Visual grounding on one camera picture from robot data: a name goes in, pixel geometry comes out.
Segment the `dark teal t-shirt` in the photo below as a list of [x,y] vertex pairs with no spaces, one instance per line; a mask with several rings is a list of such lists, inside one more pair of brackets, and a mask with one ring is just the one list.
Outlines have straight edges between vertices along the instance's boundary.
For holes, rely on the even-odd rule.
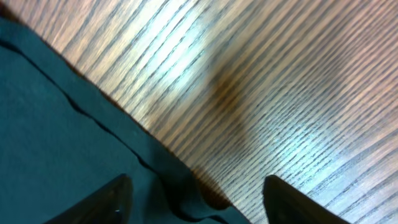
[[35,33],[1,19],[1,222],[45,223],[121,174],[127,223],[246,223],[209,206],[183,163]]

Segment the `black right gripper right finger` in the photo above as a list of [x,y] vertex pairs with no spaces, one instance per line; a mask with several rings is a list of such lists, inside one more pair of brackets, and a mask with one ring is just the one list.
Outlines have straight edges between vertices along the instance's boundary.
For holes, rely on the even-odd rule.
[[348,224],[276,175],[265,178],[263,196],[270,224]]

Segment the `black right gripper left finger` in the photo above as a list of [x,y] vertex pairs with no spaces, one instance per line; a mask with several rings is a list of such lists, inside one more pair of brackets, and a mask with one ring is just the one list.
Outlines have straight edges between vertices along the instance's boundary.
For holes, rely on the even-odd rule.
[[121,174],[46,223],[126,224],[131,213],[132,193],[130,177]]

